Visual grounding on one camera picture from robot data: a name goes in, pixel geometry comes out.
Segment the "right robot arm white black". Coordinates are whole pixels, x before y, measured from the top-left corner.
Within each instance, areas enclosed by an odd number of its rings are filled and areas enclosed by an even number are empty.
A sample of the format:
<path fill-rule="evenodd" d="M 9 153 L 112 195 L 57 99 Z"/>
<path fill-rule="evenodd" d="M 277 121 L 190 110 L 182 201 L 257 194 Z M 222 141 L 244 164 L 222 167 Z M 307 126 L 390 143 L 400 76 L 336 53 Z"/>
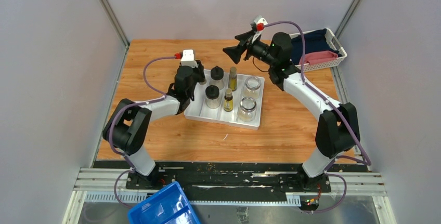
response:
<path fill-rule="evenodd" d="M 238 45 L 225 47 L 223 52 L 235 64 L 250 57 L 268 64 L 271 82 L 296 98 L 318 121 L 316 149 L 301 164 L 294 180 L 301 190 L 311 191 L 338 156 L 350 150 L 359 138 L 356 108 L 327 96 L 301 74 L 291 61 L 293 45 L 289 34 L 278 32 L 270 44 L 265 44 L 254 38 L 255 33 L 251 30 L 235 36 Z"/>

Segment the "glass jar front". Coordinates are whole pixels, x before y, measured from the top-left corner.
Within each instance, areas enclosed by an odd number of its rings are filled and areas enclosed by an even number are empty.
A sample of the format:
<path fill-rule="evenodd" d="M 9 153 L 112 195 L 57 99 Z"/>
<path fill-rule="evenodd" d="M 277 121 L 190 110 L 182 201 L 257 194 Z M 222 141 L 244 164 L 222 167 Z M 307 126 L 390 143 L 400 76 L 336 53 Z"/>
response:
<path fill-rule="evenodd" d="M 252 97 L 243 97 L 239 103 L 238 118 L 244 122 L 255 119 L 257 102 Z"/>

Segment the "black lid bead jar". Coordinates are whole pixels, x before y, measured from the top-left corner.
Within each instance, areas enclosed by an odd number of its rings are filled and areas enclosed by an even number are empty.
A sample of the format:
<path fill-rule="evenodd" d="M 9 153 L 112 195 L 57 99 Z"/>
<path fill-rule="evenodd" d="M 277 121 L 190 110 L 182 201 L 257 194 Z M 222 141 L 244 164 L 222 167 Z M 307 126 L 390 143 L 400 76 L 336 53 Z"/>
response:
<path fill-rule="evenodd" d="M 224 70 L 215 66 L 210 70 L 210 85 L 217 86 L 219 90 L 224 89 Z"/>
<path fill-rule="evenodd" d="M 216 109 L 220 105 L 220 92 L 216 85 L 209 85 L 205 89 L 206 100 L 205 103 L 210 109 Z"/>

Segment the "yellow label sauce bottle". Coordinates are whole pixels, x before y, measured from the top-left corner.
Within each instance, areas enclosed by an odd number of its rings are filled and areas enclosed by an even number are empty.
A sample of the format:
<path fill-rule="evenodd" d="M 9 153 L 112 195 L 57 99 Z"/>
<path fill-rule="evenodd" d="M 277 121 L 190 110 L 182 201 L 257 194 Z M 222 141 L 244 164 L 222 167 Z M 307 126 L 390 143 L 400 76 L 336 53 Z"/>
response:
<path fill-rule="evenodd" d="M 225 90 L 225 94 L 224 94 L 224 103 L 223 103 L 223 109 L 226 112 L 231 112 L 234 108 L 234 100 L 233 100 L 233 92 L 232 89 L 227 88 Z"/>
<path fill-rule="evenodd" d="M 231 67 L 229 70 L 228 88 L 232 91 L 237 90 L 237 68 Z"/>

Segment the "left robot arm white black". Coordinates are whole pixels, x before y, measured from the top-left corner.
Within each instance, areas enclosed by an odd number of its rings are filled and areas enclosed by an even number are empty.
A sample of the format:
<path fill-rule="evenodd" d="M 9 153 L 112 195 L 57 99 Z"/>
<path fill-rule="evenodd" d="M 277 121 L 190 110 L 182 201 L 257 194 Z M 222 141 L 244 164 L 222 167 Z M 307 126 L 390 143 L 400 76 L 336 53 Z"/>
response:
<path fill-rule="evenodd" d="M 139 182 L 146 189 L 154 189 L 159 184 L 159 169 L 144 148 L 149 124 L 183 113 L 194 101 L 196 85 L 205 80 L 200 60 L 181 64 L 165 95 L 139 102 L 122 99 L 105 125 L 103 139 L 115 153 L 123 156 L 132 172 L 140 175 Z"/>

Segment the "glass jar with grains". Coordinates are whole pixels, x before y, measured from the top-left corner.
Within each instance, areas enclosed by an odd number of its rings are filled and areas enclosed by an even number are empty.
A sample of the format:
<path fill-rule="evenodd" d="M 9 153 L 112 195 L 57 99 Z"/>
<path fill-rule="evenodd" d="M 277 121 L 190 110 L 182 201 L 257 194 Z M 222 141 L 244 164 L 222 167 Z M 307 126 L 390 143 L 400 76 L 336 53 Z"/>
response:
<path fill-rule="evenodd" d="M 249 76 L 245 80 L 243 95 L 258 100 L 262 83 L 258 77 Z"/>

